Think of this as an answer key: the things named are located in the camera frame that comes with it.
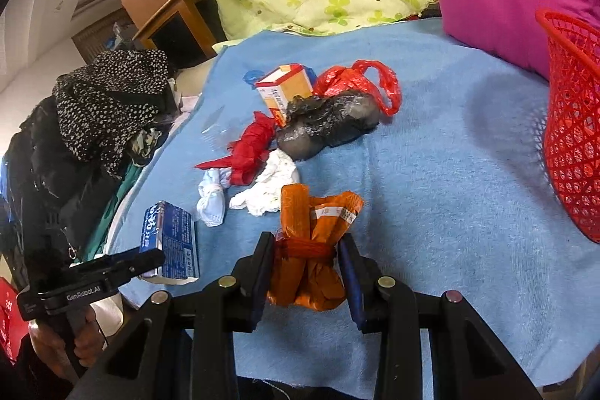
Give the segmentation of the left hand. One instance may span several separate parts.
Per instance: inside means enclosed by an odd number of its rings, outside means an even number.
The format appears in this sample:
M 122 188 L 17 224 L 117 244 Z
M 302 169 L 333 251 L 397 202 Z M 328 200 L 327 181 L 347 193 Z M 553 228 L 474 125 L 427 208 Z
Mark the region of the left hand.
M 69 360 L 63 339 L 47 324 L 36 320 L 28 323 L 30 341 L 38 358 L 59 378 L 75 384 L 78 380 L 75 368 Z M 74 354 L 84 368 L 92 367 L 104 349 L 105 338 L 100 332 L 96 313 L 87 307 L 83 327 L 74 339 Z

